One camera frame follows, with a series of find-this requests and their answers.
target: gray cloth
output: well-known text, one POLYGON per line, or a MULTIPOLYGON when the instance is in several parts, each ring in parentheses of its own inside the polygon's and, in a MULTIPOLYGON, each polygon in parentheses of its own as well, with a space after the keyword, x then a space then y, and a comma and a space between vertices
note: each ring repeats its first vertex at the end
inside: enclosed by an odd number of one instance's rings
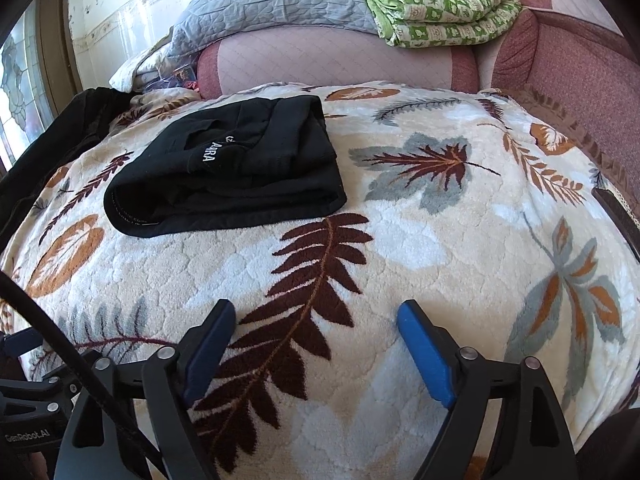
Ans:
POLYGON ((377 34, 366 0, 191 0, 174 25, 169 56, 184 56, 236 32, 324 25, 377 34))

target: leaf-patterned blanket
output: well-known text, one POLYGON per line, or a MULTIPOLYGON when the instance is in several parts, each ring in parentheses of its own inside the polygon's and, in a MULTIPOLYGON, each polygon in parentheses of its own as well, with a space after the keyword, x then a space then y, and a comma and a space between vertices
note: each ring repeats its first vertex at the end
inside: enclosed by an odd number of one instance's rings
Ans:
POLYGON ((486 43, 511 28, 520 0, 367 0, 378 35, 406 48, 486 43))
MULTIPOLYGON (((598 180, 571 140, 500 92, 271 84, 205 102, 169 89, 134 98, 60 168, 1 265, 78 349, 119 362, 229 298, 238 329, 191 413, 223 478, 409 479, 445 412, 396 330, 406 298, 487 358, 535 354, 577 447, 628 392, 640 266, 591 195, 598 180), (109 224, 108 181, 171 121, 305 92, 322 99, 338 154, 337 214, 150 239, 109 224)), ((4 328, 25 327, 2 312, 4 328)), ((44 347, 24 367, 36 378, 56 364, 44 347)))

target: green checkered blanket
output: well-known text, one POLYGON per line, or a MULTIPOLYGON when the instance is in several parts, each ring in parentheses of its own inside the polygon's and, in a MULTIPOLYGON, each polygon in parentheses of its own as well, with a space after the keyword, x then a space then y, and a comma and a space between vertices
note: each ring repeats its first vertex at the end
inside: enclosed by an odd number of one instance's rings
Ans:
POLYGON ((520 0, 367 0, 380 38, 406 48, 485 43, 505 33, 520 0))

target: brown ruffled trim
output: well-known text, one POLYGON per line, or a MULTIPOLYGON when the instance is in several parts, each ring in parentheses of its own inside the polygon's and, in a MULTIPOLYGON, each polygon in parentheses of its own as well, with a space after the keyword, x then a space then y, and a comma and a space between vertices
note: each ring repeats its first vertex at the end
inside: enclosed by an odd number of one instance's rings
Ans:
POLYGON ((638 202, 638 199, 628 186, 625 168, 609 155, 603 153, 593 137, 567 113, 558 101, 538 92, 530 84, 526 84, 518 90, 501 90, 514 99, 529 114, 545 121, 558 132, 569 137, 591 159, 602 174, 618 188, 633 214, 640 219, 640 202, 638 202))

